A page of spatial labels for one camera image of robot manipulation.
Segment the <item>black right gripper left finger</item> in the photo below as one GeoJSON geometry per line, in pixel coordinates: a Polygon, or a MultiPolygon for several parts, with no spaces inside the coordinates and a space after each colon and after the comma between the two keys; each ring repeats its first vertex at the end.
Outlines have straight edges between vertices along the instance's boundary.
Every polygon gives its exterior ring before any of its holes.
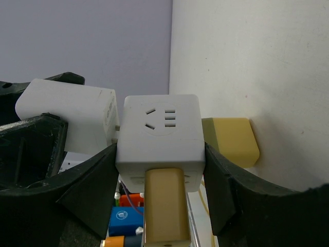
{"type": "Polygon", "coordinates": [[[26,188],[1,191],[1,246],[99,246],[114,203],[117,146],[26,188]]]}

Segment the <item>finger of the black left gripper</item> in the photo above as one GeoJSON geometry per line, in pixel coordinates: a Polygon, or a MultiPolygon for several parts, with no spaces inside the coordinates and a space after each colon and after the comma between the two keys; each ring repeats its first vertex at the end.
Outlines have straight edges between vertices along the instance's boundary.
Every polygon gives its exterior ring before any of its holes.
{"type": "MultiPolygon", "coordinates": [[[[50,82],[84,85],[85,78],[73,72],[64,72],[45,79],[35,79],[36,87],[50,82]]],[[[12,83],[1,81],[1,121],[20,121],[15,106],[31,82],[12,83]]]]}
{"type": "Polygon", "coordinates": [[[29,188],[60,170],[68,123],[44,113],[1,126],[1,190],[29,188]]]}

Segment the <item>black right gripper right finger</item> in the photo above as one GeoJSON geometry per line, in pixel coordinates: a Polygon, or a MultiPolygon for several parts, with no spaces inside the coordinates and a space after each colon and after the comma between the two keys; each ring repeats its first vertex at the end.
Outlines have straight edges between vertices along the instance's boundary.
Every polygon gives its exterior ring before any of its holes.
{"type": "Polygon", "coordinates": [[[268,182],[205,146],[205,188],[220,246],[328,246],[328,185],[268,182]]]}

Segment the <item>white USB charger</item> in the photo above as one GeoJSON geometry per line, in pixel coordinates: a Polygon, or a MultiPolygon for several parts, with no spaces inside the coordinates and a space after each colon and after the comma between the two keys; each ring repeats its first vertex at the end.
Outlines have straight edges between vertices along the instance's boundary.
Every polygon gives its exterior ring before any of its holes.
{"type": "Polygon", "coordinates": [[[21,120],[50,113],[68,123],[64,150],[95,155],[112,144],[119,125],[116,93],[112,89],[35,80],[15,106],[21,120]]]}

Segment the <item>small yellow charger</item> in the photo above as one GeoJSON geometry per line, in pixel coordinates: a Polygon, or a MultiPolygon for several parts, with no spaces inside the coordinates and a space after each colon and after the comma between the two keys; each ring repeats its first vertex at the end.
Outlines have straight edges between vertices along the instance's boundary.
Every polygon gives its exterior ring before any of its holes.
{"type": "Polygon", "coordinates": [[[184,172],[178,168],[145,173],[144,246],[189,246],[191,234],[184,172]]]}

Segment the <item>yellow dual USB charger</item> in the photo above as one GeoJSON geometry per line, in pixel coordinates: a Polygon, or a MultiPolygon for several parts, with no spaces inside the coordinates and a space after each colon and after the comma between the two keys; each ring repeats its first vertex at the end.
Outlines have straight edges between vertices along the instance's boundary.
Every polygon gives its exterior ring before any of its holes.
{"type": "Polygon", "coordinates": [[[242,167],[254,166],[260,151],[247,118],[203,118],[205,142],[230,162],[242,167]]]}

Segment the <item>white cube socket adapter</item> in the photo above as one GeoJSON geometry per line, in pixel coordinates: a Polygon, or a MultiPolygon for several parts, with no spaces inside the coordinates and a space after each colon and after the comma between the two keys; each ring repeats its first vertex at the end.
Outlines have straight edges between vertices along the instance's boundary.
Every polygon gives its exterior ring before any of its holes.
{"type": "Polygon", "coordinates": [[[187,192],[200,187],[205,141],[196,95],[128,96],[118,135],[116,168],[128,191],[144,191],[145,173],[178,168],[187,192]]]}

